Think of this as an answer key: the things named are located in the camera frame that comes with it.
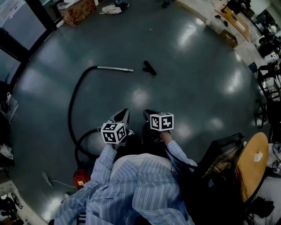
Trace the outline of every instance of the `box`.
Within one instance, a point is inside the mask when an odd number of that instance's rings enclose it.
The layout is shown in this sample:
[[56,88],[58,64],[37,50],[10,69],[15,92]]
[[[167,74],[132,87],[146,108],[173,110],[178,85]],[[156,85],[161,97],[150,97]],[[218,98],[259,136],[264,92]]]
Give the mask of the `box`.
[[126,137],[125,125],[123,123],[104,123],[101,135],[105,143],[118,144]]
[[171,113],[158,113],[150,115],[150,128],[156,131],[169,131],[174,129],[174,115]]
[[58,11],[63,20],[72,26],[78,25],[96,10],[97,7],[94,0],[81,0],[66,9],[60,9],[58,5]]
[[231,47],[234,48],[238,45],[236,37],[230,32],[228,32],[227,30],[223,29],[222,32],[220,33],[220,36],[223,38],[224,42],[229,44]]

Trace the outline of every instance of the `black hose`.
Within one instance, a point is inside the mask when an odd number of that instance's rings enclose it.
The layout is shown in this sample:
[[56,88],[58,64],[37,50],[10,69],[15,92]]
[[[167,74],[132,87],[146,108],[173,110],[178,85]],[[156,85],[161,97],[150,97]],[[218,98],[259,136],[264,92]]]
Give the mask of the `black hose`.
[[181,161],[180,159],[176,158],[176,157],[168,150],[168,148],[166,148],[166,151],[167,151],[176,161],[178,161],[182,166],[186,166],[186,167],[191,168],[191,169],[196,169],[196,168],[197,168],[197,166],[193,166],[193,165],[187,164],[187,163]]
[[89,67],[88,69],[86,69],[86,70],[82,73],[82,75],[81,75],[79,81],[77,82],[77,84],[76,84],[76,86],[75,86],[75,88],[74,88],[74,91],[73,91],[73,94],[72,94],[72,97],[71,97],[71,100],[70,100],[70,103],[69,103],[69,108],[68,108],[67,124],[68,124],[68,130],[69,130],[71,139],[72,139],[72,141],[74,142],[76,148],[78,148],[78,150],[80,150],[80,151],[81,151],[83,154],[85,154],[86,156],[88,156],[88,157],[90,157],[90,158],[96,159],[98,156],[95,156],[95,155],[93,155],[93,154],[91,154],[91,153],[85,151],[85,149],[84,149],[82,146],[80,146],[80,144],[78,144],[78,142],[77,142],[77,140],[76,140],[76,138],[75,138],[74,132],[73,132],[72,122],[71,122],[73,103],[74,103],[74,100],[75,100],[77,91],[78,91],[78,89],[79,89],[79,86],[80,86],[82,80],[83,80],[83,79],[85,78],[85,76],[87,75],[87,73],[88,73],[89,71],[93,70],[93,69],[97,69],[97,65],[92,66],[92,67]]
[[77,162],[78,168],[82,168],[83,167],[83,163],[79,160],[79,157],[78,157],[78,150],[81,147],[81,143],[88,135],[90,135],[92,133],[96,133],[96,132],[97,132],[97,128],[93,129],[93,130],[90,130],[90,131],[84,133],[83,136],[80,137],[80,139],[78,140],[77,145],[75,147],[75,160]]

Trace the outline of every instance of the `cardboard box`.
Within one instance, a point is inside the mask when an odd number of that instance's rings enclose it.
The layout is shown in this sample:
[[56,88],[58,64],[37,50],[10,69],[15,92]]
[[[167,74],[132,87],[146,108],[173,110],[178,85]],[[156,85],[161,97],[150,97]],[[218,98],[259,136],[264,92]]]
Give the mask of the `cardboard box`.
[[72,26],[78,25],[96,10],[97,7],[94,0],[81,0],[66,9],[59,9],[58,7],[63,20]]
[[233,34],[231,34],[230,32],[228,32],[227,30],[223,29],[222,32],[220,33],[220,36],[231,47],[234,48],[234,47],[236,47],[238,45],[236,37]]

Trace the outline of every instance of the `vacuum cleaner hose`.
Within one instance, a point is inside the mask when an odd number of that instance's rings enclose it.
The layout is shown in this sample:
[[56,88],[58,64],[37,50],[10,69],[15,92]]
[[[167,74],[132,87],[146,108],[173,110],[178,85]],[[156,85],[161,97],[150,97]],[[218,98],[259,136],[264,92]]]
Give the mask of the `vacuum cleaner hose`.
[[72,128],[72,108],[73,108],[73,104],[74,104],[74,101],[75,101],[75,97],[76,97],[76,94],[77,94],[77,91],[79,89],[79,86],[80,84],[82,83],[83,79],[86,77],[86,75],[88,74],[88,72],[90,72],[91,70],[93,69],[109,69],[109,70],[115,70],[115,71],[123,71],[123,72],[133,72],[132,69],[126,69],[126,68],[118,68],[118,67],[108,67],[108,66],[99,66],[99,65],[95,65],[95,66],[92,66],[92,67],[89,67],[88,69],[86,69],[79,81],[77,82],[75,88],[74,88],[74,91],[73,91],[73,94],[72,94],[72,97],[71,97],[71,100],[70,100],[70,103],[69,103],[69,108],[68,108],[68,119],[67,119],[67,123],[68,123],[68,130],[69,130],[69,133],[70,133],[70,136],[71,136],[71,139],[72,141],[74,142],[75,146],[76,146],[76,151],[75,151],[75,159],[77,161],[77,164],[80,164],[81,165],[81,162],[78,158],[78,150],[80,150],[83,154],[85,154],[86,156],[90,157],[90,158],[94,158],[96,159],[98,156],[96,155],[93,155],[89,152],[87,152],[83,147],[81,147],[81,143],[83,141],[83,139],[92,134],[92,133],[95,133],[97,132],[97,129],[94,129],[94,130],[91,130],[91,131],[88,131],[86,132],[80,139],[79,139],[79,142],[76,140],[75,138],[75,135],[74,135],[74,132],[73,132],[73,128]]

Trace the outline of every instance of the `white cable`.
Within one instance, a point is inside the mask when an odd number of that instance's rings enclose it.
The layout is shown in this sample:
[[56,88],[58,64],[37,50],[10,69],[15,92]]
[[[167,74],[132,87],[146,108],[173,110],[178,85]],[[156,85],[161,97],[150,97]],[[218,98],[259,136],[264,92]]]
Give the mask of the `white cable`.
[[61,183],[61,184],[65,185],[65,186],[68,186],[68,187],[70,187],[70,188],[76,188],[75,186],[69,186],[69,185],[64,184],[64,183],[62,183],[62,182],[60,182],[60,181],[54,181],[54,182],[59,182],[59,183]]
[[97,127],[97,131],[101,134],[101,127]]
[[[46,180],[46,183],[52,188],[53,185],[52,185],[51,181],[49,180],[48,175],[46,174],[46,172],[42,171],[42,177]],[[65,183],[62,183],[62,182],[60,182],[60,181],[52,181],[52,182],[59,182],[59,183],[65,185],[65,186],[68,186],[68,187],[70,187],[70,188],[76,188],[76,187],[74,187],[74,186],[69,186],[69,185],[67,185],[67,184],[65,184]]]

